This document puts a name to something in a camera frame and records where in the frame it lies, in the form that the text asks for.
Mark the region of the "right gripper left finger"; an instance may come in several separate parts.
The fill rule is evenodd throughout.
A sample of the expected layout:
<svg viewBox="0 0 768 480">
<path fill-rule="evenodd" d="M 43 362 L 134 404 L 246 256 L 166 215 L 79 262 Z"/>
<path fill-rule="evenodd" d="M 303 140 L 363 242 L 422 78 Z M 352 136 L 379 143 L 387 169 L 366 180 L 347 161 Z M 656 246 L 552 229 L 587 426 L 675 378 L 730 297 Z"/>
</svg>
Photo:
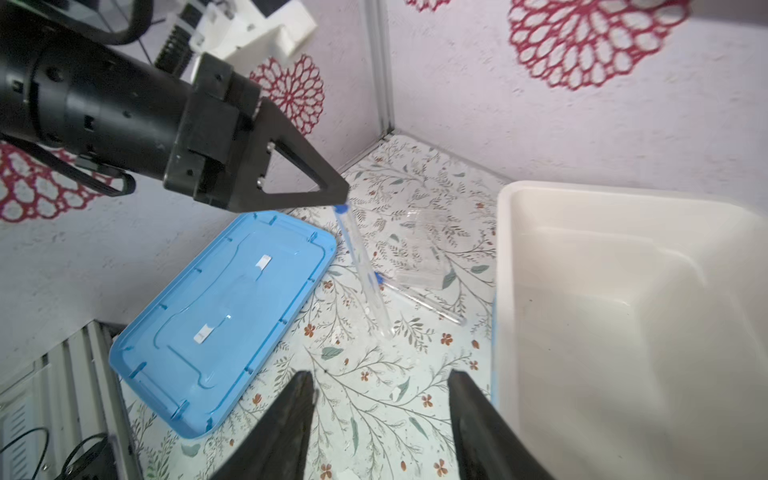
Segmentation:
<svg viewBox="0 0 768 480">
<path fill-rule="evenodd" d="M 313 376 L 299 371 L 211 478 L 302 479 L 314 411 Z"/>
</svg>

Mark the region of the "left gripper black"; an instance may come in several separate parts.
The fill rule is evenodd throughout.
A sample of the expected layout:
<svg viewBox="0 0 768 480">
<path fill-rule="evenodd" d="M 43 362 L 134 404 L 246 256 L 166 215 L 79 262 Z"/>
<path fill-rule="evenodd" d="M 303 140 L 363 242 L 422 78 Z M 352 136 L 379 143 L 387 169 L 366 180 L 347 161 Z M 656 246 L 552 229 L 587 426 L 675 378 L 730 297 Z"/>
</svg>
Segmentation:
<svg viewBox="0 0 768 480">
<path fill-rule="evenodd" d="M 66 176 L 137 176 L 227 209 L 260 90 L 204 56 L 192 83 L 28 11 L 1 15 L 1 137 L 44 163 L 76 155 Z"/>
</svg>

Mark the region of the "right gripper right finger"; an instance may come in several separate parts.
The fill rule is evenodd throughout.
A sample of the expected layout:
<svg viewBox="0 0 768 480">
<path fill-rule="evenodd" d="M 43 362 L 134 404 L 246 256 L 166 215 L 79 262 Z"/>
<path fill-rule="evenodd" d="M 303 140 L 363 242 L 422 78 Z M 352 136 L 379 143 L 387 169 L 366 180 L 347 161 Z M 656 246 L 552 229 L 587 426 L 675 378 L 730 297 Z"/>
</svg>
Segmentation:
<svg viewBox="0 0 768 480">
<path fill-rule="evenodd" d="M 447 385 L 460 479 L 553 479 L 468 373 L 451 371 Z"/>
</svg>

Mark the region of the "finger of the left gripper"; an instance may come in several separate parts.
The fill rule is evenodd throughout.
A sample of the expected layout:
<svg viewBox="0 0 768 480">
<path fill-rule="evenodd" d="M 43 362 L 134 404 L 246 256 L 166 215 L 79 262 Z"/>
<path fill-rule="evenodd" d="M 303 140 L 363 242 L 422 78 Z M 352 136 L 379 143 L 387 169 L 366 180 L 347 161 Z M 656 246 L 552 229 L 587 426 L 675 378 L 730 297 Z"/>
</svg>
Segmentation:
<svg viewBox="0 0 768 480">
<path fill-rule="evenodd" d="M 346 203 L 348 182 L 271 100 L 261 101 L 227 209 L 235 213 Z"/>
</svg>

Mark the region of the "test tube blue cap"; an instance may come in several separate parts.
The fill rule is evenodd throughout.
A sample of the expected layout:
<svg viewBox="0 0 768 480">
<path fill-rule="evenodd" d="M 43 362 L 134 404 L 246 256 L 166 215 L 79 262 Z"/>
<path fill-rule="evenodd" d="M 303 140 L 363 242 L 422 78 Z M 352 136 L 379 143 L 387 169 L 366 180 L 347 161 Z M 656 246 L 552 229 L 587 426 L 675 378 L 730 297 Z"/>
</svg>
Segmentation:
<svg viewBox="0 0 768 480">
<path fill-rule="evenodd" d="M 342 236 L 352 257 L 366 299 L 366 310 L 373 318 L 380 332 L 386 339 L 392 339 L 393 324 L 389 317 L 376 273 L 366 251 L 363 236 L 358 228 L 353 209 L 346 205 L 333 207 Z"/>
<path fill-rule="evenodd" d="M 392 278 L 376 272 L 375 273 L 376 280 L 380 286 L 383 286 L 391 291 L 397 292 L 402 297 L 416 303 L 417 305 L 420 305 L 424 308 L 426 308 L 429 311 L 432 311 L 433 313 L 439 315 L 441 318 L 450 321 L 453 324 L 463 326 L 466 323 L 466 320 L 455 314 L 454 312 L 448 310 L 447 308 L 444 308 L 440 304 L 438 304 L 436 301 L 430 300 L 425 295 L 420 294 L 413 290 L 410 287 L 407 287 L 405 285 L 401 285 L 397 283 Z"/>
</svg>

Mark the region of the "white plastic bin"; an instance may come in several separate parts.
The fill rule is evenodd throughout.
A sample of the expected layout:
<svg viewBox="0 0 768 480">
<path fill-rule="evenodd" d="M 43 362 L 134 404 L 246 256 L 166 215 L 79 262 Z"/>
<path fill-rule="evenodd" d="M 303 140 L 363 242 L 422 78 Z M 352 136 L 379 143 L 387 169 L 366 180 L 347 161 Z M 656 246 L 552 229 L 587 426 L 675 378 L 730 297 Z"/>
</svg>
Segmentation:
<svg viewBox="0 0 768 480">
<path fill-rule="evenodd" d="M 518 181 L 496 235 L 492 400 L 553 477 L 766 477 L 764 213 Z"/>
</svg>

